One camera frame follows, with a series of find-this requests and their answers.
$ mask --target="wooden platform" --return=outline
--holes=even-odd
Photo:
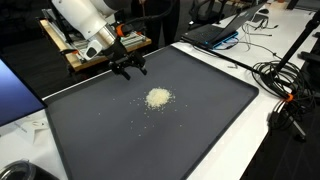
[[[46,31],[46,33],[50,36],[52,41],[56,44],[59,51],[64,49],[69,49],[69,47],[66,45],[66,43],[60,38],[60,36],[52,29],[52,27],[49,25],[47,20],[40,20],[40,25],[42,26],[43,30]],[[134,51],[136,49],[142,48],[144,46],[147,46],[151,44],[151,39],[146,38],[145,42],[141,42],[137,45],[128,46],[127,51]],[[89,68],[91,66],[94,66],[96,64],[99,64],[101,62],[107,61],[108,59],[106,57],[101,57],[96,60],[88,61],[86,63],[81,63],[78,57],[74,54],[67,54],[65,56],[65,59],[68,61],[68,64],[73,68],[75,72],[78,72],[80,70]]]

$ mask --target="laptop screen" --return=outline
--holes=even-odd
[[[248,8],[239,12],[235,18],[228,24],[228,26],[219,34],[215,39],[214,42],[217,40],[222,40],[226,36],[230,35],[231,33],[237,31],[246,21],[252,19],[254,14],[264,5],[261,3],[257,6]]]
[[[0,127],[45,108],[45,104],[0,59]]]

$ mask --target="person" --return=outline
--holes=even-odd
[[[170,8],[171,1],[172,0],[138,0],[138,3],[140,6],[144,5],[146,16],[153,16],[159,15],[168,10]],[[152,43],[148,48],[149,53],[159,49],[161,27],[163,29],[165,46],[174,43],[179,24],[179,17],[180,0],[175,0],[172,10],[167,16],[159,20],[146,22],[146,36],[152,40]]]

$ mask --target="computer monitor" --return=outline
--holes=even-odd
[[[0,59],[0,127],[45,107],[32,89]]]

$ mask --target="desk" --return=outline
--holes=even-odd
[[[309,15],[307,11],[270,9],[269,25],[274,26],[278,24],[279,27],[274,30],[263,30],[263,33],[271,33],[273,35],[272,37],[252,36],[252,43],[264,45],[277,52],[279,56],[283,56],[311,18],[312,15]],[[225,26],[230,20],[231,18],[222,21],[221,26]],[[242,35],[243,32],[239,30],[239,37]],[[302,50],[310,51],[315,42],[316,38],[310,36],[297,52]],[[175,43],[173,46],[231,76],[258,87],[251,77],[250,72],[241,67],[238,69],[228,68],[228,66],[233,64],[199,52],[187,43]],[[269,52],[261,48],[252,46],[251,50],[246,52],[246,45],[244,44],[239,44],[227,51],[220,51],[220,53],[248,65],[254,65],[261,61],[274,60]],[[304,61],[298,59],[296,55],[291,58],[290,62],[295,63],[298,67],[301,67],[304,63]],[[260,94],[257,98],[230,126],[190,175],[189,179],[239,179],[268,132],[267,116],[277,102],[277,98],[260,88]],[[44,117],[45,114],[41,111],[36,113],[33,118]],[[10,132],[11,128],[9,124],[0,129],[0,133],[7,131],[7,133],[0,138],[0,168],[15,160],[27,158],[58,178],[66,179],[66,174],[56,145],[49,130],[41,132],[41,136],[38,137],[35,144],[30,145],[14,132]]]

